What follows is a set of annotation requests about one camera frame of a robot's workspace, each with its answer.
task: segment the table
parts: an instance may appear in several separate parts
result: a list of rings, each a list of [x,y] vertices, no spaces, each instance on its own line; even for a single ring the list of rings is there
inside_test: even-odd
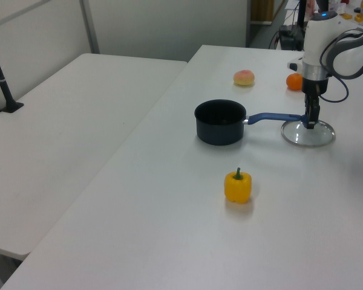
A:
[[[363,289],[363,76],[321,102],[336,140],[318,149],[280,136],[280,121],[216,147],[194,109],[228,98],[248,114],[302,114],[286,89],[293,51],[203,46],[43,241],[11,289]],[[253,87],[232,83],[251,69]],[[344,88],[331,79],[326,97]],[[227,202],[237,167],[252,199]]]
[[[185,65],[84,54],[0,113],[0,254],[34,249]]]

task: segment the black saucepan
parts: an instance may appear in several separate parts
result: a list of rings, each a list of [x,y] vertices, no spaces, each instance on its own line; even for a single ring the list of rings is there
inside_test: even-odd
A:
[[[229,145],[242,139],[243,125],[255,124],[261,120],[302,121],[305,115],[260,113],[246,116],[246,109],[231,100],[211,100],[195,109],[196,131],[198,137],[212,145]]]

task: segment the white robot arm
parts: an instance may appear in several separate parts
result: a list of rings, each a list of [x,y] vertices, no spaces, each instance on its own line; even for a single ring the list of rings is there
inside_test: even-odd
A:
[[[313,129],[318,122],[319,97],[327,90],[328,78],[355,79],[363,74],[363,27],[334,11],[314,15],[307,25],[304,55],[288,67],[302,73],[309,121],[306,128]]]

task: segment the gray wall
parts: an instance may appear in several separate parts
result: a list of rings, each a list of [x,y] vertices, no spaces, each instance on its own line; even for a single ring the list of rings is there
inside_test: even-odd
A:
[[[102,54],[189,61],[203,45],[245,47],[248,0],[85,0]]]
[[[23,5],[0,14],[0,64],[15,100],[90,52],[79,0],[18,1]]]

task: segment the saucepan handle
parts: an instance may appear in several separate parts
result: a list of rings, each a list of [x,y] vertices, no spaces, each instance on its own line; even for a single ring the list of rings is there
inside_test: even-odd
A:
[[[246,116],[246,119],[243,121],[245,125],[253,125],[261,120],[279,120],[279,121],[302,121],[306,122],[306,115],[292,115],[292,114],[276,114],[276,113],[259,113],[253,116]]]

